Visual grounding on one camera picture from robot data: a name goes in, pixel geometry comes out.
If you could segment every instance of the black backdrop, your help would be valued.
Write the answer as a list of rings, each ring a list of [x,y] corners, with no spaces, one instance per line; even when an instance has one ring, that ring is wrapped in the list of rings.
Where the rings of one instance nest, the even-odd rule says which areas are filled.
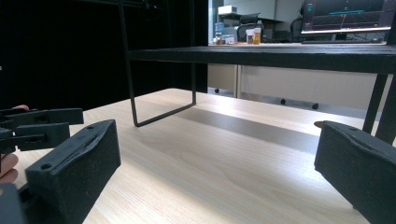
[[[185,47],[190,5],[165,0],[162,11],[126,7],[129,49]],[[207,1],[196,0],[196,45],[207,44]],[[0,108],[81,107],[129,98],[116,5],[82,1],[0,0]],[[190,66],[133,63],[136,95],[191,88]],[[197,66],[197,90],[206,92],[207,68]]]

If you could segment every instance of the keyboard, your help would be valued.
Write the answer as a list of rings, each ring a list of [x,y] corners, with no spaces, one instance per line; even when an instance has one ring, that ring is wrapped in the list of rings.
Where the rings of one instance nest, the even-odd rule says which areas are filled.
[[[301,44],[372,44],[371,40],[305,40]]]

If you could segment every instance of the light wood tabletop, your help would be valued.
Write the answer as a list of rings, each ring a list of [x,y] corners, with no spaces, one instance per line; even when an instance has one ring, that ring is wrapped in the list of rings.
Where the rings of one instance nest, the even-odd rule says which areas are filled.
[[[191,100],[169,89],[136,98],[139,119]],[[368,223],[322,176],[317,120],[362,119],[197,93],[197,105],[141,128],[129,100],[84,112],[117,122],[121,166],[85,223]],[[16,181],[50,149],[17,152]]]

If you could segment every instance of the monitor screen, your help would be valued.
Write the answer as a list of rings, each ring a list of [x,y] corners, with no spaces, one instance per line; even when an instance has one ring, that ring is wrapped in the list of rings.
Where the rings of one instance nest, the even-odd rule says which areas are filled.
[[[396,0],[305,0],[302,34],[390,30]]]

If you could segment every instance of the human hand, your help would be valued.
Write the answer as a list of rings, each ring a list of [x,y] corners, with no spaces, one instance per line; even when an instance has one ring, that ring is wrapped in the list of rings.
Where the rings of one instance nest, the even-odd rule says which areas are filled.
[[[21,108],[29,110],[27,105],[17,105],[13,108]],[[18,163],[18,157],[15,154],[1,154],[1,172],[0,172],[0,184],[12,183],[18,177],[18,171],[14,169],[14,166]]]

